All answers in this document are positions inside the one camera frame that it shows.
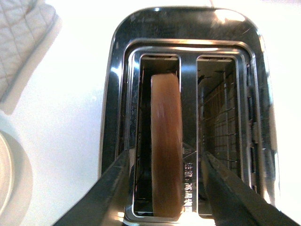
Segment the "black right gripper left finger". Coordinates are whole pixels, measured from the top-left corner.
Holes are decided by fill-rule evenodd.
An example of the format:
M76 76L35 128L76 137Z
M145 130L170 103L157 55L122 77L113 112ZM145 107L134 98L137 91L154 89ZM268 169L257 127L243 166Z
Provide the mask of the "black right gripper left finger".
M128 197L129 151L123 151L55 226L122 226Z

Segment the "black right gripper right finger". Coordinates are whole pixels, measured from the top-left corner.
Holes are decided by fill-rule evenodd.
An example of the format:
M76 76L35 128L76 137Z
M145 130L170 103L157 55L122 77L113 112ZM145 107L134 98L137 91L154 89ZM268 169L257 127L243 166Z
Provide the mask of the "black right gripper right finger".
M205 192L217 226L297 226L209 152L201 154Z

